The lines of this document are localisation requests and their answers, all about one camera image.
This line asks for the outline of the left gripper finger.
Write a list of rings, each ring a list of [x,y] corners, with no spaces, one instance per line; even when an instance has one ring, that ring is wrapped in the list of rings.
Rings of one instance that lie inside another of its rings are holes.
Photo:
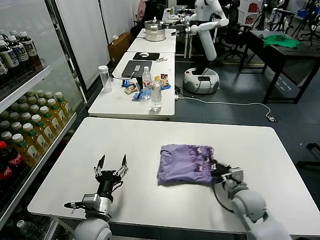
[[[94,166],[94,167],[93,167],[94,174],[95,174],[96,177],[102,175],[102,170],[103,170],[103,166],[104,166],[104,161],[105,161],[105,155],[103,155],[103,156],[101,157],[101,159],[98,161],[97,166]]]
[[[127,157],[126,154],[123,156],[122,162],[121,162],[121,166],[118,170],[116,170],[113,175],[117,176],[117,177],[124,177],[126,175],[126,173],[128,172],[129,168],[128,168],[128,164],[127,164]]]

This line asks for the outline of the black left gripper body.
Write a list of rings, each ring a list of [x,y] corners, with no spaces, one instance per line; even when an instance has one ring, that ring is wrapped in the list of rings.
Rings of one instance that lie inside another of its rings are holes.
[[[124,171],[95,170],[95,179],[99,183],[97,194],[100,198],[112,198],[112,193],[123,184]]]

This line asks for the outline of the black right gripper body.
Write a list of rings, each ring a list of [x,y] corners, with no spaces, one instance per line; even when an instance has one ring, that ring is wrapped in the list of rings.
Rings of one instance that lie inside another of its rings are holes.
[[[221,183],[223,179],[223,175],[229,174],[231,166],[225,163],[222,163],[222,167],[216,167],[215,171],[211,171],[211,179],[213,183]]]

